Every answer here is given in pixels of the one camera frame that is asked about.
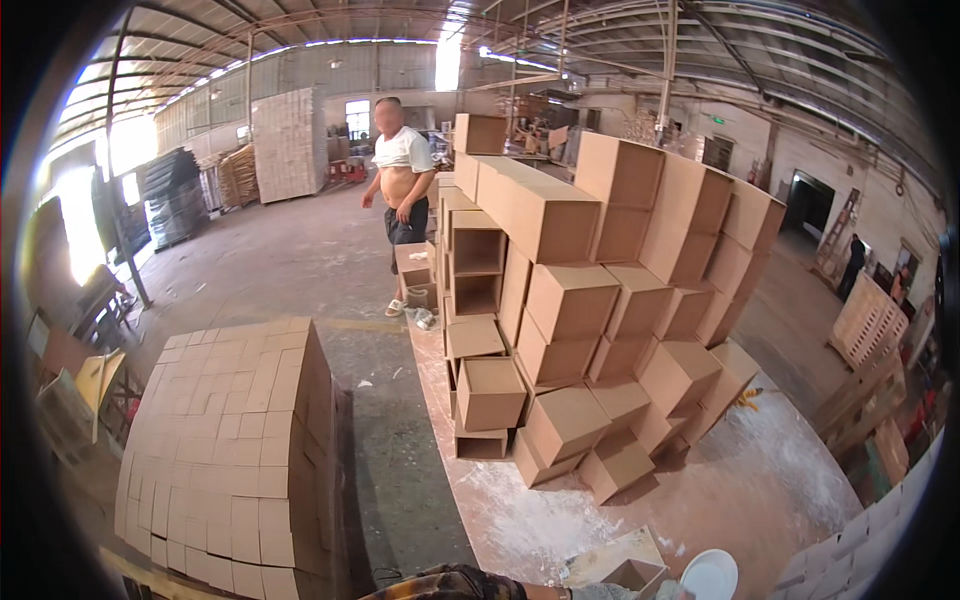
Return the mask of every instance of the man's hand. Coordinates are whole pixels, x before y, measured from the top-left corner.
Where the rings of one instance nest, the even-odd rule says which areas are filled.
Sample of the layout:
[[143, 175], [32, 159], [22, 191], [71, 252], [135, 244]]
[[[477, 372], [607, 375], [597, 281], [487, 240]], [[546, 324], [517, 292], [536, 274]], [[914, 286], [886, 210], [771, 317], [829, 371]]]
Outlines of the man's hand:
[[396, 219], [403, 224], [410, 223], [410, 207], [412, 204], [403, 203], [396, 210]]

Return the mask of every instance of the white slipper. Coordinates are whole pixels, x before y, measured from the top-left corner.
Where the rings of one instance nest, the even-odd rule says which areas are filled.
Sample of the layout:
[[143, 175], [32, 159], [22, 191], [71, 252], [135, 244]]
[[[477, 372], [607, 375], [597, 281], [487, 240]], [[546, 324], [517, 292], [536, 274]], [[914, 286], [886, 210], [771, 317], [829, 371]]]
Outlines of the white slipper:
[[401, 302], [394, 298], [390, 300], [390, 303], [387, 304], [387, 310], [383, 313], [388, 317], [399, 317], [403, 314], [403, 307], [406, 306], [406, 302]]

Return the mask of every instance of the corrugated metal wall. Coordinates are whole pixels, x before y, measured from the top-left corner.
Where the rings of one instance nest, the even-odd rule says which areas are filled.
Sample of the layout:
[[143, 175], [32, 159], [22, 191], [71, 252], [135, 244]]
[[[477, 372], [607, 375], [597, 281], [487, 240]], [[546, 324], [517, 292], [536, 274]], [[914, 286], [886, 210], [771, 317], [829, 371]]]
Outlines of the corrugated metal wall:
[[[252, 67], [254, 100], [322, 85], [327, 96], [381, 90], [433, 89], [437, 47], [426, 44], [340, 43], [290, 49]], [[330, 68], [334, 60], [339, 68]], [[187, 94], [154, 118], [163, 154], [188, 137], [247, 118], [246, 67]], [[216, 90], [216, 98], [211, 92]]]

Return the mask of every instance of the ladder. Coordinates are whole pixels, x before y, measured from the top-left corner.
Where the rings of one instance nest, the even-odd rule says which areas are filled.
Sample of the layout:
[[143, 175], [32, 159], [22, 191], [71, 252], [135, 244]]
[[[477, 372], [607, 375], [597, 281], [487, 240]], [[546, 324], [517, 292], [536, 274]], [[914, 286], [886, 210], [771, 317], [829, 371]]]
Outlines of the ladder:
[[833, 222], [830, 231], [827, 232], [827, 238], [817, 251], [817, 259], [813, 263], [813, 268], [817, 271], [822, 272], [824, 265], [827, 264], [827, 261], [833, 256], [833, 248], [836, 246], [837, 240], [840, 239], [840, 234], [847, 228], [853, 210], [859, 202], [860, 190], [856, 188], [850, 190], [850, 196], [847, 197], [847, 201], [844, 202], [840, 214], [837, 215], [836, 221]]

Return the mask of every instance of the black stacked material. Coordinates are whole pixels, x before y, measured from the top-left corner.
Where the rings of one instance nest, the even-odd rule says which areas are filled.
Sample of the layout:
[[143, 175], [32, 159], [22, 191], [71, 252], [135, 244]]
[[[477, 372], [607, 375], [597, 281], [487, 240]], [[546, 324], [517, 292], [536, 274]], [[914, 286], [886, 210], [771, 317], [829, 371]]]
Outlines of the black stacked material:
[[188, 237], [206, 221], [199, 175], [193, 153], [183, 148], [156, 158], [147, 168], [143, 200], [158, 248]]

